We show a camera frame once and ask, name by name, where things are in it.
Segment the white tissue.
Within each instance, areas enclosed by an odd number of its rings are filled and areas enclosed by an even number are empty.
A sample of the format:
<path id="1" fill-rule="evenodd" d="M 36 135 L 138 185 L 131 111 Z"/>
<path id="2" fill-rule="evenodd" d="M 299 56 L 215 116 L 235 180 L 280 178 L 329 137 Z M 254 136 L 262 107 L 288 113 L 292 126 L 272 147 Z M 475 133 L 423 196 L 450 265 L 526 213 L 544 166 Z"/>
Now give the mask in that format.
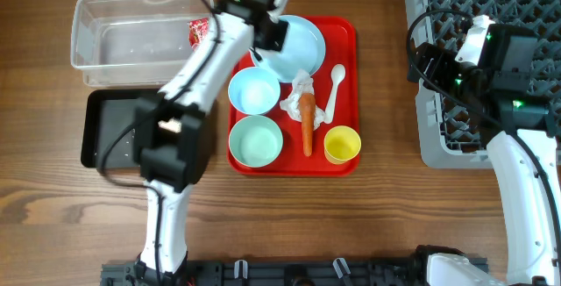
<path id="1" fill-rule="evenodd" d="M 303 94 L 310 93 L 312 96 L 315 95 L 314 80 L 311 75 L 300 69 L 292 81 L 292 90 L 288 97 L 280 101 L 280 108 L 285 111 L 288 116 L 296 121 L 301 122 L 302 116 L 299 110 L 299 101 Z M 316 130 L 325 120 L 325 111 L 320 109 L 316 104 L 313 105 L 312 110 L 314 111 L 313 118 L 313 129 Z"/>

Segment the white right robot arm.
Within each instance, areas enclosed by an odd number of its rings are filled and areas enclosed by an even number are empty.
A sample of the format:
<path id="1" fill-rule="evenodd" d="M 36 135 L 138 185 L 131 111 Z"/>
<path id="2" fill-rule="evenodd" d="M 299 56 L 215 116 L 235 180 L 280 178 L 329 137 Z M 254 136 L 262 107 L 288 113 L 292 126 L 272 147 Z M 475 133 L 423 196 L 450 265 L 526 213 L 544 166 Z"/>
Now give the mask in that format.
<path id="1" fill-rule="evenodd" d="M 560 283 L 557 124 L 550 102 L 528 95 L 538 37 L 528 28 L 451 11 L 468 26 L 457 53 L 408 46 L 408 80 L 466 108 L 496 175 L 508 236 L 509 285 Z"/>

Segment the light blue plate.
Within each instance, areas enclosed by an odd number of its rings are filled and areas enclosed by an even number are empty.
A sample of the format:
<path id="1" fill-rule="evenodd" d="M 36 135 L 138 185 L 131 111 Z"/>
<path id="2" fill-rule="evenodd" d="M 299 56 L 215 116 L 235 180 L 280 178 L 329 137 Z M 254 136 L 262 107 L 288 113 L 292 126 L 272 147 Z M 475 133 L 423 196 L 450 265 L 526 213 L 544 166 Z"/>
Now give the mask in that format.
<path id="1" fill-rule="evenodd" d="M 280 20 L 288 22 L 288 31 L 280 52 L 263 54 L 258 60 L 253 52 L 250 57 L 256 67 L 264 68 L 276 75 L 279 82 L 291 83 L 299 70 L 313 75 L 323 64 L 326 44 L 318 27 L 306 18 L 282 15 Z"/>

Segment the mint green bowl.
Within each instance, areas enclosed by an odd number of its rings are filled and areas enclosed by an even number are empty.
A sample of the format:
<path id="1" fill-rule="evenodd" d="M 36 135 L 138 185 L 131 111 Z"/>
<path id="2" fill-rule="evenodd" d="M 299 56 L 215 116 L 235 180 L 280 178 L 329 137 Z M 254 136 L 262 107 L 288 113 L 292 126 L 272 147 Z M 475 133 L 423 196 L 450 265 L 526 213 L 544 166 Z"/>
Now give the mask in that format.
<path id="1" fill-rule="evenodd" d="M 240 119 L 229 134 L 231 155 L 248 168 L 263 168 L 275 161 L 283 144 L 280 127 L 272 119 L 260 115 Z"/>

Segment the white rice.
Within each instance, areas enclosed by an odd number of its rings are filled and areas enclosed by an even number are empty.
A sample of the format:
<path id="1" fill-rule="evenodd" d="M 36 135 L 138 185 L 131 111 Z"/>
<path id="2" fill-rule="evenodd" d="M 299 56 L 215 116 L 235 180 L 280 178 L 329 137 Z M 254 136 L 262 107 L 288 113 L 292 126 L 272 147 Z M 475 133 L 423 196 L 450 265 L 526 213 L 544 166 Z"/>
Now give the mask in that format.
<path id="1" fill-rule="evenodd" d="M 135 129 L 132 128 L 116 145 L 118 159 L 130 159 L 132 156 Z"/>

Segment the light blue bowl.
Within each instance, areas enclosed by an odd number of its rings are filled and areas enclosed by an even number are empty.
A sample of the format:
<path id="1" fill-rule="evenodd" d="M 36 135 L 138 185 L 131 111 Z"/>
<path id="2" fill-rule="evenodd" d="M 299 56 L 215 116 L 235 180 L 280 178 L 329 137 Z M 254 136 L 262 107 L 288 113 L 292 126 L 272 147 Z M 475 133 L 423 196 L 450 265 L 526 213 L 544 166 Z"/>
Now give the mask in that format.
<path id="1" fill-rule="evenodd" d="M 231 105 L 245 115 L 264 115 L 279 102 L 281 86 L 275 75 L 263 68 L 238 71 L 228 86 Z"/>

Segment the orange carrot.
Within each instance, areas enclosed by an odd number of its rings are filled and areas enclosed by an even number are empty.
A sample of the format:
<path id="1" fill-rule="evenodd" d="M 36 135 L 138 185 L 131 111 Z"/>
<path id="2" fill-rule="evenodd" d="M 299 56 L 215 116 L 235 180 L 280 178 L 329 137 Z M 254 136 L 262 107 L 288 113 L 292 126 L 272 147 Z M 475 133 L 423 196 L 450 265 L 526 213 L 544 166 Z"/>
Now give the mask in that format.
<path id="1" fill-rule="evenodd" d="M 303 93 L 299 100 L 299 111 L 302 123 L 302 147 L 305 156 L 313 152 L 313 131 L 316 112 L 316 100 L 312 93 Z"/>

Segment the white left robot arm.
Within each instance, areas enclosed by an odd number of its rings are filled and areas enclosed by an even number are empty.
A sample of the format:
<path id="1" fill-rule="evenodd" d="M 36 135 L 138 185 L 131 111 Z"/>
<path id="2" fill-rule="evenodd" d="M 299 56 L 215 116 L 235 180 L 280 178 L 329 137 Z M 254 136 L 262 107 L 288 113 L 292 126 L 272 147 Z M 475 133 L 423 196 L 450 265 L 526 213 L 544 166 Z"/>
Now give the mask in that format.
<path id="1" fill-rule="evenodd" d="M 147 285 L 186 279 L 188 200 L 209 163 L 209 114 L 231 71 L 251 49 L 279 52 L 288 0 L 217 0 L 196 50 L 153 97 L 135 110 L 133 159 L 148 200 L 145 248 L 134 276 Z"/>

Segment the red snack wrapper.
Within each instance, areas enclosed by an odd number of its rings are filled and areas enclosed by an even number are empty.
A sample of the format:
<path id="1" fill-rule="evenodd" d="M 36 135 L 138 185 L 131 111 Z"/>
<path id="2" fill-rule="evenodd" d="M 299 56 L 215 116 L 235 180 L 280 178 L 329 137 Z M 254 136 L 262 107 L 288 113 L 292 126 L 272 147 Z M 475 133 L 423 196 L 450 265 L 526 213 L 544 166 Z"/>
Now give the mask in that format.
<path id="1" fill-rule="evenodd" d="M 207 18 L 200 18 L 190 21 L 188 24 L 188 29 L 189 43 L 193 49 L 196 49 L 208 32 L 209 20 Z"/>

